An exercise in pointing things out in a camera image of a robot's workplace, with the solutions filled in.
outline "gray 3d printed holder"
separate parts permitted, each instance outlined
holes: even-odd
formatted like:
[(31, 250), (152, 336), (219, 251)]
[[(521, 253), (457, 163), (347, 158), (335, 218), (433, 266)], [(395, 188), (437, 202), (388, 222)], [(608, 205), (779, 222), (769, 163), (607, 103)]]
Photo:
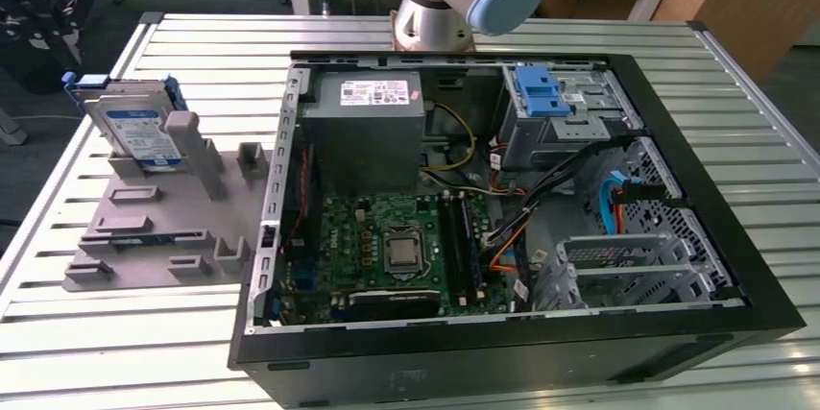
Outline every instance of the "gray 3d printed holder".
[(219, 153), (199, 117), (173, 111), (165, 123), (180, 169), (148, 173), (132, 157), (109, 157), (115, 175), (80, 249), (65, 290), (235, 283), (252, 257), (268, 178), (259, 143)]

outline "aluminum table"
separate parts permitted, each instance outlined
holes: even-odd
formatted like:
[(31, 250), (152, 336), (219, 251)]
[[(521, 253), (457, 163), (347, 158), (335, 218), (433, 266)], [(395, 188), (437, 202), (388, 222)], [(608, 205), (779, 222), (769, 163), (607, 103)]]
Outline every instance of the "aluminum table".
[[(219, 149), (273, 143), (296, 49), (387, 50), (385, 17), (167, 14), (112, 75), (181, 82)], [(663, 383), (391, 404), (512, 409), (820, 406), (820, 161), (707, 32), (680, 23), (533, 20), (479, 51), (631, 54), (808, 327)], [(63, 270), (112, 169), (88, 118), (0, 260), (0, 409), (277, 408), (225, 367), (239, 285), (67, 293)]]

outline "blue cable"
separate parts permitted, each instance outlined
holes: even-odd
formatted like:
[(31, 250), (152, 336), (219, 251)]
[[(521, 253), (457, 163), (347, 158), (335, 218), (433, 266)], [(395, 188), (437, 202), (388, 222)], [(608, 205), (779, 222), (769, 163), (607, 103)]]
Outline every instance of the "blue cable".
[[(612, 170), (609, 172), (611, 176), (605, 177), (601, 181), (601, 187), (599, 188), (599, 208), (601, 209), (601, 221), (604, 222), (604, 229), (607, 230), (607, 234), (615, 234), (617, 229), (615, 228), (615, 221), (612, 220), (612, 213), (609, 212), (609, 200), (608, 200), (608, 192), (609, 188), (615, 186), (623, 186), (627, 177), (617, 170)], [(639, 183), (639, 177), (631, 177), (631, 182)]]

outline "power supply label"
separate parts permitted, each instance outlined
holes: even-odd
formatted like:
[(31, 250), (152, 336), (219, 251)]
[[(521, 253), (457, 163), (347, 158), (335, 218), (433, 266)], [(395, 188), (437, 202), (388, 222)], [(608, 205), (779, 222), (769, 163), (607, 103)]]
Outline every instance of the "power supply label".
[(109, 110), (109, 127), (131, 151), (131, 156), (149, 167), (180, 163), (180, 151), (171, 136), (163, 132), (163, 118), (156, 110)]
[(408, 81), (345, 81), (343, 106), (408, 105)]

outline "sticker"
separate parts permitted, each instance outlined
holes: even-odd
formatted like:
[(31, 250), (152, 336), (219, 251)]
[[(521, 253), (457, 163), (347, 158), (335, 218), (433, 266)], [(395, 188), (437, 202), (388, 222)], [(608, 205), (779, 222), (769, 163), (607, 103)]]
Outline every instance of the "sticker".
[(529, 257), (529, 262), (533, 264), (541, 264), (547, 260), (547, 252), (541, 249), (537, 249), (533, 252), (533, 255)]
[(180, 151), (160, 129), (163, 119), (156, 110), (109, 110), (105, 115), (116, 138), (140, 163), (148, 166), (180, 163)]
[(564, 103), (583, 103), (584, 97), (580, 93), (564, 93)]
[(409, 97), (408, 81), (345, 81), (343, 83), (343, 106), (408, 105)]
[(529, 298), (529, 288), (527, 288), (527, 285), (524, 285), (524, 282), (521, 282), (520, 278), (515, 280), (512, 290), (515, 291), (515, 294), (520, 297), (520, 299), (527, 301), (527, 299)]
[(141, 239), (116, 239), (109, 240), (109, 243), (113, 245), (140, 245), (143, 244)]
[(489, 155), (489, 168), (501, 170), (501, 155), (492, 153)]

